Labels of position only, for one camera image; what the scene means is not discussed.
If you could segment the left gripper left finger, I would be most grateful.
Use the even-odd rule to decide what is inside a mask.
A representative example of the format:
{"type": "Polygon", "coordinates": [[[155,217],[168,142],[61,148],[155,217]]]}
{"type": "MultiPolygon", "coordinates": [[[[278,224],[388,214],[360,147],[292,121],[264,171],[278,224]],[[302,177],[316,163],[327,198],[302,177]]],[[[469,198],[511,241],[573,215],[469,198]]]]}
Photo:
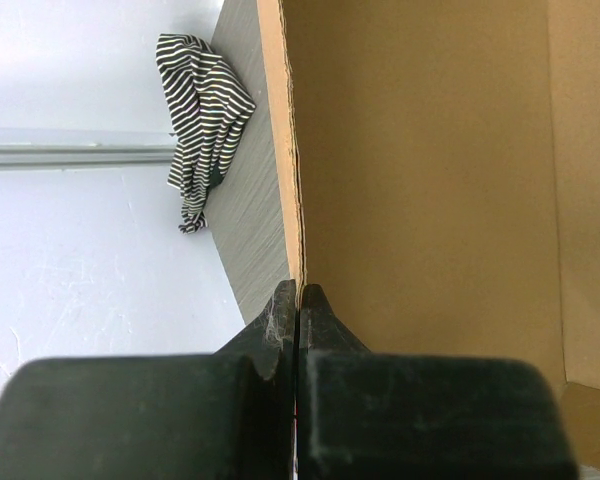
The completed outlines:
{"type": "Polygon", "coordinates": [[[0,479],[289,479],[296,284],[218,351],[49,358],[0,394],[0,479]]]}

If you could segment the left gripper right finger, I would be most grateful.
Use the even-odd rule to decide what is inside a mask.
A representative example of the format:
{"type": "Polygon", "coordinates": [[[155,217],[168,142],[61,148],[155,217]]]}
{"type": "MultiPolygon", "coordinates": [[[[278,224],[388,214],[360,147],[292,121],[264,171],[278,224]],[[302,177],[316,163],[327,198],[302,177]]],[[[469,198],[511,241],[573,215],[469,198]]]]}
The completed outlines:
{"type": "Polygon", "coordinates": [[[298,318],[297,454],[303,479],[576,479],[540,371],[501,358],[370,351],[323,289],[298,318]]]}

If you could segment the brown cardboard box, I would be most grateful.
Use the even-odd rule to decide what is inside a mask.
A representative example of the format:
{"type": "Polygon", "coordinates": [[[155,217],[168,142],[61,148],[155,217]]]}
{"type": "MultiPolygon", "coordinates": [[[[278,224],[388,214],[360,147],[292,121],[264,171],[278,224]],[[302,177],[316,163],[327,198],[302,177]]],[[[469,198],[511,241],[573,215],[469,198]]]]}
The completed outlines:
{"type": "Polygon", "coordinates": [[[261,1],[292,275],[380,352],[514,358],[600,470],[600,1],[261,1]]]}

